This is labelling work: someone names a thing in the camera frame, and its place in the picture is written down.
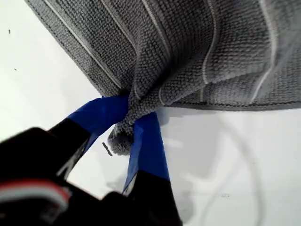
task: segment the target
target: black plastic part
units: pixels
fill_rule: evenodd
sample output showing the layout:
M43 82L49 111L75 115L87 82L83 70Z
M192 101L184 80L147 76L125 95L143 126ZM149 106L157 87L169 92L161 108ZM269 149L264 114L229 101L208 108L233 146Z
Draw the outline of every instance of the black plastic part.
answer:
M139 170L128 198L149 212L146 226L181 226L169 180Z
M81 157L90 134L69 119L49 132L32 128L0 144L0 183L22 178L48 179L71 193L66 212L53 225L179 226L170 181L138 171L128 197L110 193L101 201L56 176L73 156ZM51 205L47 200L26 199L0 203L1 225L48 225L40 218Z

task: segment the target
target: fabric texture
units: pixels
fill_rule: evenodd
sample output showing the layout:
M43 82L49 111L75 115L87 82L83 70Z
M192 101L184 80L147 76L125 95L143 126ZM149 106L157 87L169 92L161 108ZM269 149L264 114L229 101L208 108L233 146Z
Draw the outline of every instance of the fabric texture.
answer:
M135 120L162 106L301 106L300 0L27 0L101 95L129 92L109 137L129 154Z

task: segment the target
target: microfiber towel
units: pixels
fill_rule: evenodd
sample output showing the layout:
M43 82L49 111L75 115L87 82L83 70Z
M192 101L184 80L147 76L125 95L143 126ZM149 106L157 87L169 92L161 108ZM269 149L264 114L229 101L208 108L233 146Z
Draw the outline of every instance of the microfiber towel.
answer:
M109 136L117 154L162 106L301 106L300 0L26 1L101 95L128 91Z

